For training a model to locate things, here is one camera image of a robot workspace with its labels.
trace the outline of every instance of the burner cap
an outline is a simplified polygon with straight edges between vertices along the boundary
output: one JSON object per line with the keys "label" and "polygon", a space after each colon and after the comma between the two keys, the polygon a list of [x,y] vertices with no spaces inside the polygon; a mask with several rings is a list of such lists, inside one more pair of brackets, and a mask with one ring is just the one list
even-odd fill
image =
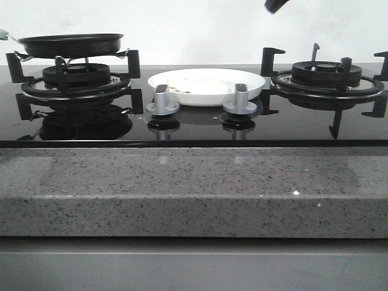
{"label": "burner cap", "polygon": [[337,72],[338,67],[332,64],[318,64],[315,66],[315,70],[318,72]]}
{"label": "burner cap", "polygon": [[[341,62],[296,62],[292,65],[291,80],[309,87],[335,89],[343,80],[343,68]],[[352,65],[347,76],[347,85],[357,87],[362,72],[361,67]]]}
{"label": "burner cap", "polygon": [[63,69],[63,76],[56,67],[43,69],[44,85],[48,89],[58,88],[61,78],[68,88],[91,88],[110,83],[110,69],[104,64],[70,64]]}

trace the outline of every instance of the food on plate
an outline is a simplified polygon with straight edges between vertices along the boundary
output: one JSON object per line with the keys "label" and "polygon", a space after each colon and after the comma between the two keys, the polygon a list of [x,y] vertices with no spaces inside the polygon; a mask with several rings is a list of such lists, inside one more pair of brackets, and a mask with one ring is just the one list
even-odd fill
{"label": "food on plate", "polygon": [[199,95],[231,92],[227,83],[206,76],[169,76],[167,85],[178,92]]}

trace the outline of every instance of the white wall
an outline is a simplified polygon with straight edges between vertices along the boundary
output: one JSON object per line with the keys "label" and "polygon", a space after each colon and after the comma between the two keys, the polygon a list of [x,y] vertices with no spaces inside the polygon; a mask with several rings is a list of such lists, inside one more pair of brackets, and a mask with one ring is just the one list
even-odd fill
{"label": "white wall", "polygon": [[[141,64],[257,64],[265,46],[286,50],[276,62],[310,58],[381,62],[388,50],[387,0],[290,0],[276,14],[265,0],[2,0],[0,28],[21,38],[72,33],[122,33],[122,49]],[[0,42],[5,53],[23,48]],[[122,64],[119,59],[99,62]],[[26,64],[52,64],[32,60]]]}

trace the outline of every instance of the white plate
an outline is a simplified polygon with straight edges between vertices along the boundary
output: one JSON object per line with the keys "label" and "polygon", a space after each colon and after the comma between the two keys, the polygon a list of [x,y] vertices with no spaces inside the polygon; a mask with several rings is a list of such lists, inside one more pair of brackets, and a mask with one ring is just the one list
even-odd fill
{"label": "white plate", "polygon": [[157,74],[148,80],[148,84],[155,91],[156,86],[167,84],[168,79],[178,78],[209,78],[217,79],[227,83],[229,86],[228,93],[211,93],[211,94],[192,94],[178,92],[170,89],[170,99],[182,105],[190,106],[222,106],[227,101],[232,101],[235,97],[235,84],[243,83],[248,88],[248,99],[251,100],[260,94],[261,88],[266,80],[257,74],[229,69],[184,69],[175,70]]}

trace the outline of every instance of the gas stove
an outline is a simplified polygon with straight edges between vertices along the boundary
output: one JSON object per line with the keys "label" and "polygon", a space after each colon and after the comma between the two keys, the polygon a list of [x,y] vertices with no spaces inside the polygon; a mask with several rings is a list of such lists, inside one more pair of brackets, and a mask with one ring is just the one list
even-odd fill
{"label": "gas stove", "polygon": [[318,49],[315,44],[311,61],[293,65],[274,66],[284,51],[264,48],[261,66],[216,66],[266,78],[249,102],[252,111],[181,104],[162,114],[155,104],[166,88],[155,92],[148,79],[189,66],[140,70],[138,51],[128,49],[112,54],[127,60],[123,66],[55,56],[51,67],[24,67],[25,76],[21,64],[30,56],[9,53],[9,72],[1,70],[1,79],[10,73],[12,82],[0,86],[0,146],[388,146],[387,53],[376,54],[383,65],[354,65],[350,58],[316,61]]}

